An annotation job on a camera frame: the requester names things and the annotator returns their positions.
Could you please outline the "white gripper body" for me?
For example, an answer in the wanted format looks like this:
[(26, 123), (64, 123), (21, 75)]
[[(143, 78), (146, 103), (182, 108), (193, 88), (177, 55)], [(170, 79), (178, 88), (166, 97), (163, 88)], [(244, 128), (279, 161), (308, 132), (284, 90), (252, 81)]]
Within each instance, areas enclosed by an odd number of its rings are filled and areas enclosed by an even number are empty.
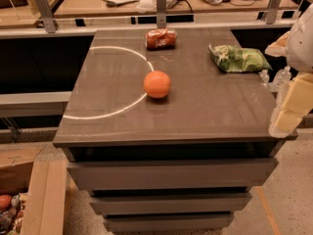
[(313, 4), (291, 27), (287, 63), (297, 71), (313, 71)]

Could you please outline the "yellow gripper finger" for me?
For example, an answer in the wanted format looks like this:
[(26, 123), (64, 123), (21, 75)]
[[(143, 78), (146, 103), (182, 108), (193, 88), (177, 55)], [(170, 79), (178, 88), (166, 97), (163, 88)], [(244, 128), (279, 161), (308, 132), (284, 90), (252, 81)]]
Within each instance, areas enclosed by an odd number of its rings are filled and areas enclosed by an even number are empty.
[(280, 107), (274, 127), (292, 133), (313, 110), (313, 73), (300, 72), (289, 82), (287, 94)]

